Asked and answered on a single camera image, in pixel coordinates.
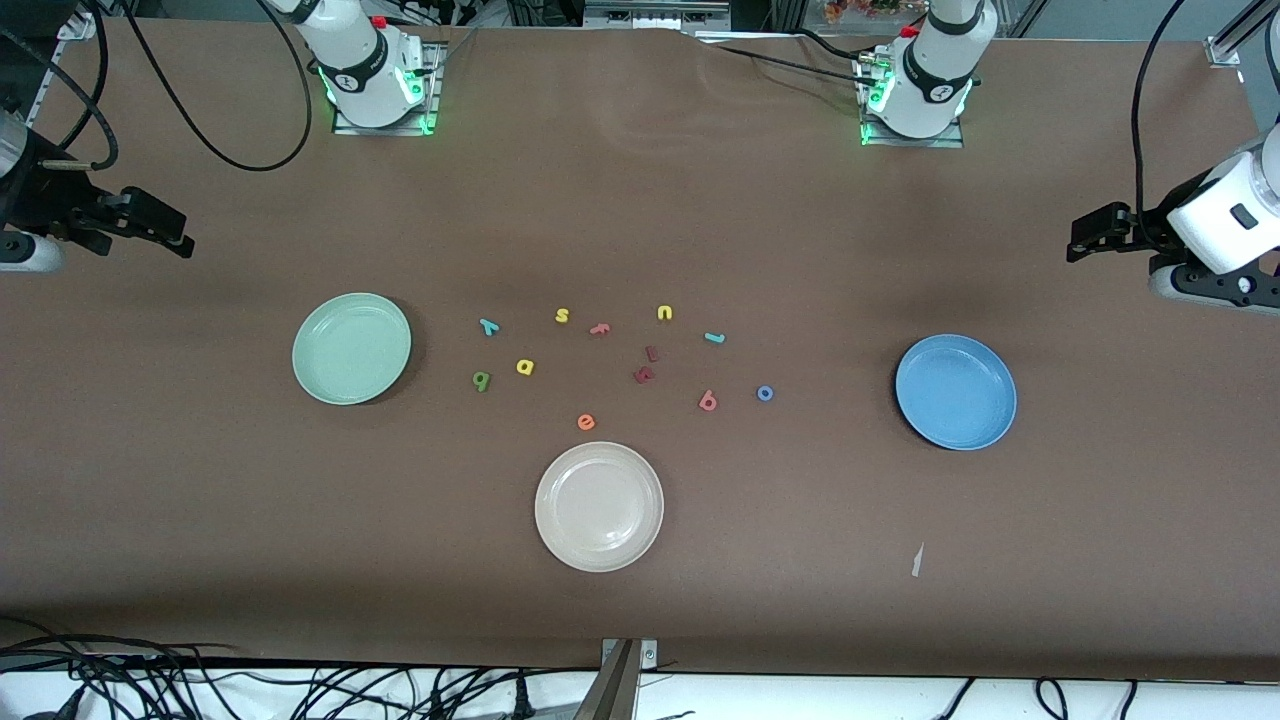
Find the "blue plate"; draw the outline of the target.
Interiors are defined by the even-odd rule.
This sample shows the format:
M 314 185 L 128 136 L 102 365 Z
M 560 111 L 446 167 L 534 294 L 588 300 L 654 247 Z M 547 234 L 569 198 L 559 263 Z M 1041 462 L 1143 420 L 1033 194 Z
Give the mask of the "blue plate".
M 905 421 L 925 441 L 951 451 L 978 451 L 1001 441 L 1018 414 L 1007 364 L 964 334 L 933 334 L 900 357 L 895 398 Z

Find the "aluminium frame rail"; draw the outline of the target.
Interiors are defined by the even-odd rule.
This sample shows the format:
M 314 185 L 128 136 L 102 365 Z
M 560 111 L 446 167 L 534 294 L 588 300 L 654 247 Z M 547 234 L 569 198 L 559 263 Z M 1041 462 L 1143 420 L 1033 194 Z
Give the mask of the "aluminium frame rail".
M 59 65 L 61 56 L 70 45 L 79 44 L 93 38 L 97 35 L 97 23 L 92 18 L 92 14 L 87 9 L 77 8 L 70 14 L 70 18 L 59 28 L 55 40 L 56 42 L 51 46 L 51 59 L 54 65 Z M 26 113 L 26 124 L 33 127 L 38 117 L 38 111 L 44 104 L 44 100 L 50 90 L 58 82 L 56 76 L 45 70 L 41 82 L 35 94 L 33 101 L 29 110 Z
M 1245 5 L 1213 36 L 1204 41 L 1212 67 L 1238 67 L 1239 50 L 1258 33 L 1265 33 L 1271 20 L 1280 15 L 1280 0 L 1247 0 Z

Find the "grey metal box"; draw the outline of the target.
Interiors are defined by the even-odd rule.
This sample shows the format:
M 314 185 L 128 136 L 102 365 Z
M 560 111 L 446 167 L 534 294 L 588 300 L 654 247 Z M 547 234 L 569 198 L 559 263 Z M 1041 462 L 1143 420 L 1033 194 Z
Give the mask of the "grey metal box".
M 584 0 L 589 29 L 676 29 L 730 32 L 730 0 Z

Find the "silver metal bracket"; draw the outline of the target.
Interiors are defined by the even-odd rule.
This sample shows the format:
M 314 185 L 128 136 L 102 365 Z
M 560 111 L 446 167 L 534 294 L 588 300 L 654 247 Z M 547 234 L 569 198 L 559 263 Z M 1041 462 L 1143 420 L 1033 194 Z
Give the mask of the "silver metal bracket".
M 613 648 L 621 642 L 617 638 L 602 641 L 600 665 L 604 666 Z M 659 667 L 658 643 L 654 638 L 639 638 L 635 641 L 640 656 L 640 669 L 643 673 L 655 671 Z

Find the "orange artificial flowers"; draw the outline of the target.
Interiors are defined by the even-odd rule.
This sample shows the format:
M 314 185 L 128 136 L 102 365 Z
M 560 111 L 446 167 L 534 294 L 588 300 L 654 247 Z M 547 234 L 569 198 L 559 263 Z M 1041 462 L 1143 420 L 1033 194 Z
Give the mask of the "orange artificial flowers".
M 928 10 L 931 0 L 822 0 L 822 13 L 828 24 L 845 22 L 846 17 L 864 19 L 916 19 Z

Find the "beige plate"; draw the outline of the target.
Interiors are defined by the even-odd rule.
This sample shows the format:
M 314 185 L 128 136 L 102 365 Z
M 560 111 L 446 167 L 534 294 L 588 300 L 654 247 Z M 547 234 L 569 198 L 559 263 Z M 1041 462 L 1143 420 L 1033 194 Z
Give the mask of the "beige plate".
M 594 441 L 547 466 L 532 511 L 541 542 L 557 560 L 579 571 L 609 573 L 635 564 L 657 542 L 666 497 L 640 452 Z

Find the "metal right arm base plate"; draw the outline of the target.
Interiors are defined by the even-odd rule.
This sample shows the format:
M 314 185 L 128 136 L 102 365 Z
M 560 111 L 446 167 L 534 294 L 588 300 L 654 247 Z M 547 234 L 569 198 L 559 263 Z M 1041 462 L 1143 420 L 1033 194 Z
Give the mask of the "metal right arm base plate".
M 381 69 L 358 83 L 351 73 L 323 72 L 334 106 L 333 132 L 390 137 L 425 137 L 435 132 L 448 45 L 389 28 Z

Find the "green plate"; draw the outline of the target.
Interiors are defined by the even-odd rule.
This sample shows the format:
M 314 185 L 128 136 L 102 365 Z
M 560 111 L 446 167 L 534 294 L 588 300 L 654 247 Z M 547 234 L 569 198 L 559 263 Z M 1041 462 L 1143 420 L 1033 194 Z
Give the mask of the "green plate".
M 397 304 L 378 293 L 343 293 L 303 320 L 291 365 L 312 398 L 338 406 L 365 404 L 401 378 L 412 343 L 408 318 Z

